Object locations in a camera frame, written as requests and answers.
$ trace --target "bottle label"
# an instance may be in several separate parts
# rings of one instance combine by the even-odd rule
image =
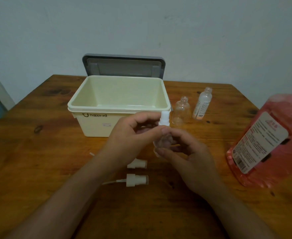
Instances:
[[[232,157],[243,174],[248,173],[289,136],[288,131],[263,112],[232,150]]]
[[[209,102],[200,102],[198,101],[196,108],[193,112],[193,116],[196,119],[202,119],[207,111]]]

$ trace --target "white wall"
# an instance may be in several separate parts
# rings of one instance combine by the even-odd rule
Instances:
[[[292,0],[0,0],[0,81],[19,102],[85,53],[161,56],[164,80],[292,93]]]

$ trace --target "plastic storage box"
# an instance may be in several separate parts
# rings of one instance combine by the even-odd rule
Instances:
[[[116,62],[112,60],[106,70],[111,70]],[[68,110],[88,137],[108,137],[121,117],[170,108],[164,82],[156,77],[88,76],[68,103]]]

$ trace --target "gray lid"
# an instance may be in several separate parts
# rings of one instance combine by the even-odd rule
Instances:
[[[160,57],[86,54],[83,57],[88,76],[137,76],[163,79],[165,60]]]

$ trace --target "bottle with label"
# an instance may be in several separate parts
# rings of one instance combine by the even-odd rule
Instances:
[[[271,96],[226,158],[244,186],[270,188],[292,174],[292,95]]]
[[[188,114],[190,105],[188,103],[188,97],[181,97],[180,101],[177,101],[174,113],[172,114],[172,123],[180,126],[183,125],[190,114]]]
[[[203,117],[207,111],[207,108],[209,106],[209,103],[212,99],[211,92],[212,92],[212,88],[210,88],[210,87],[206,87],[205,91],[201,92],[199,99],[198,99],[198,102],[197,102],[197,105],[196,105],[196,108],[192,114],[193,119],[195,119],[195,120],[203,119]]]
[[[169,111],[162,111],[162,114],[161,114],[161,117],[160,117],[160,121],[158,123],[158,125],[165,125],[165,126],[169,126],[170,123],[169,123]],[[160,139],[154,141],[154,146],[156,148],[168,148],[170,149],[170,146],[173,142],[173,138],[172,138],[172,135],[169,133],[169,134],[166,134],[164,136],[162,136]],[[155,152],[155,149],[154,149],[154,153],[156,155],[156,157],[160,158],[160,155],[158,153]]]

